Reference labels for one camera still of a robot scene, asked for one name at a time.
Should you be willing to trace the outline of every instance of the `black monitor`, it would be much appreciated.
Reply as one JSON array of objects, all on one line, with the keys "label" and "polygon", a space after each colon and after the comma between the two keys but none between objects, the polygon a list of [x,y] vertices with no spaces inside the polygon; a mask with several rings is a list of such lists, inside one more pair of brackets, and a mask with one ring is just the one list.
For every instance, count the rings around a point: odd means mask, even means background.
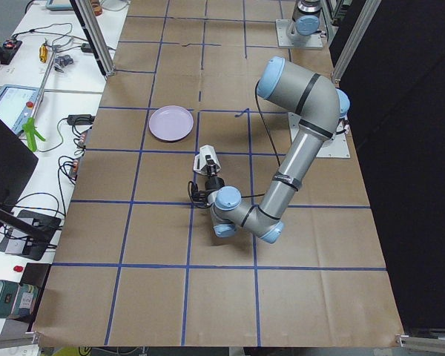
[{"label": "black monitor", "polygon": [[[21,211],[18,217],[10,214],[37,163],[38,158],[33,152],[0,120],[0,228],[6,224],[26,234],[29,240],[20,255],[33,260],[41,259],[61,222],[32,211]],[[24,222],[21,217],[29,218],[32,223]],[[0,250],[4,249],[7,240],[5,237]]]}]

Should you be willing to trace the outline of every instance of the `yellow tool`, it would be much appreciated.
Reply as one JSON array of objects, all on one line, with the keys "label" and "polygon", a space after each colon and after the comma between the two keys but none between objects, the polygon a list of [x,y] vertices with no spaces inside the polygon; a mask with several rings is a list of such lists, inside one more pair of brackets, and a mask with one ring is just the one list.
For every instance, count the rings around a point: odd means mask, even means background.
[{"label": "yellow tool", "polygon": [[39,48],[39,60],[42,63],[46,63],[47,61],[47,43],[44,42],[42,46]]}]

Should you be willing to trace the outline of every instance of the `white bracket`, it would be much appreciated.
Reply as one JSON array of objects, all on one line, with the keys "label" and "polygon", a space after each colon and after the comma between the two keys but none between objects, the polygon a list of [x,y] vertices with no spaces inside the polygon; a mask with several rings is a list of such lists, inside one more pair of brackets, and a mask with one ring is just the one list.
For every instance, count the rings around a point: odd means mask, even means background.
[{"label": "white bracket", "polygon": [[[290,137],[293,141],[298,134],[298,122],[301,117],[295,113],[289,113]],[[337,127],[337,131],[343,130],[343,123]],[[336,135],[334,139],[326,141],[317,154],[317,158],[351,158],[348,142],[344,133]]]},{"label": "white bracket", "polygon": [[301,36],[300,41],[292,41],[287,36],[287,28],[290,26],[291,20],[275,20],[275,28],[277,29],[277,40],[279,48],[304,48],[306,50],[322,50],[323,42],[319,33],[310,36]]}]

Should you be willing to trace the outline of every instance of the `floor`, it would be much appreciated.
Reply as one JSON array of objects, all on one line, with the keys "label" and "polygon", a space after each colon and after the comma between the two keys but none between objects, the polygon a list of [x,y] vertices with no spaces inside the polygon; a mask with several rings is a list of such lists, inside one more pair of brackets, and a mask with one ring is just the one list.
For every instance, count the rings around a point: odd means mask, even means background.
[{"label": "floor", "polygon": [[[27,0],[0,0],[0,43],[7,39],[13,32],[13,29],[19,23],[23,13]],[[150,348],[147,349],[148,356],[154,355],[227,355],[227,348],[199,348],[199,349],[179,349],[179,348]],[[142,350],[136,350],[129,355],[143,355]],[[110,355],[109,352],[94,349],[92,355]],[[292,356],[292,355],[309,355],[309,356],[324,356],[324,355],[375,355],[375,356],[401,356],[401,355],[432,355],[428,353],[420,352],[408,352],[405,349],[339,349],[339,348],[317,348],[317,349],[280,349],[273,350],[270,355],[275,356]]]}]

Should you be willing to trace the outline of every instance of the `black wall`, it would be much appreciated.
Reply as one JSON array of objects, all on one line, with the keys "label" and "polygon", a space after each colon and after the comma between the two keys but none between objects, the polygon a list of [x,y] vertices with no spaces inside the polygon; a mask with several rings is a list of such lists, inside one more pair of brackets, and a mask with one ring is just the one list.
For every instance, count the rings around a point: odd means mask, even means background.
[{"label": "black wall", "polygon": [[445,0],[382,1],[340,86],[400,317],[445,328]]}]

